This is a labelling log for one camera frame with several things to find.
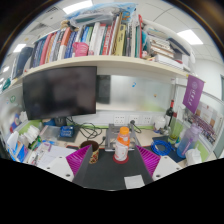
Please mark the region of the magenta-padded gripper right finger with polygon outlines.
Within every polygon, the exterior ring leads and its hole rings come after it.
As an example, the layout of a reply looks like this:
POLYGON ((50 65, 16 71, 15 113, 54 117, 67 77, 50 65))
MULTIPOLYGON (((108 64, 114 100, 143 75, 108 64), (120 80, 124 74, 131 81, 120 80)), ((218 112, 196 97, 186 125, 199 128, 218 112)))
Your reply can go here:
POLYGON ((137 146, 137 150, 153 181, 157 181, 182 169, 182 167, 169 156, 159 156, 141 146, 137 146))

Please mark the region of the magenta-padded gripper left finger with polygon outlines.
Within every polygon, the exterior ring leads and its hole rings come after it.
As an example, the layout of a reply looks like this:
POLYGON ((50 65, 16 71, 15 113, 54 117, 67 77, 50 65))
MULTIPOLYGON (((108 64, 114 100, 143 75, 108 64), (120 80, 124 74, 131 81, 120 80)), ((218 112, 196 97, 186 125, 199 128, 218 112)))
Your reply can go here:
POLYGON ((66 157, 55 158, 46 166, 45 170, 82 186, 91 155, 92 146, 87 145, 66 157))

